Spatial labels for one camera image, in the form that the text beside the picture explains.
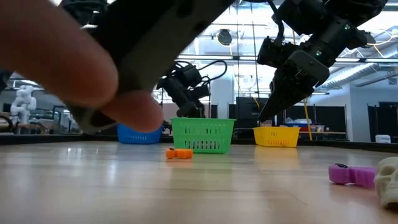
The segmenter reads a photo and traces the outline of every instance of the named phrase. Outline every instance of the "purple object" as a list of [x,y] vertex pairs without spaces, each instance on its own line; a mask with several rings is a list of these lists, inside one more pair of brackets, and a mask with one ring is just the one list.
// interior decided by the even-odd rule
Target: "purple object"
[[375,167],[349,167],[344,164],[329,166],[329,179],[335,184],[356,184],[374,188]]

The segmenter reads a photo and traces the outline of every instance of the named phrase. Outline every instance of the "orange toy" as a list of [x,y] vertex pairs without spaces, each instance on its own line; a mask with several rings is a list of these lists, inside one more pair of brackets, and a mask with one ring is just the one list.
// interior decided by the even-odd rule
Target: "orange toy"
[[167,149],[166,158],[168,159],[191,159],[193,156],[193,151],[191,149]]

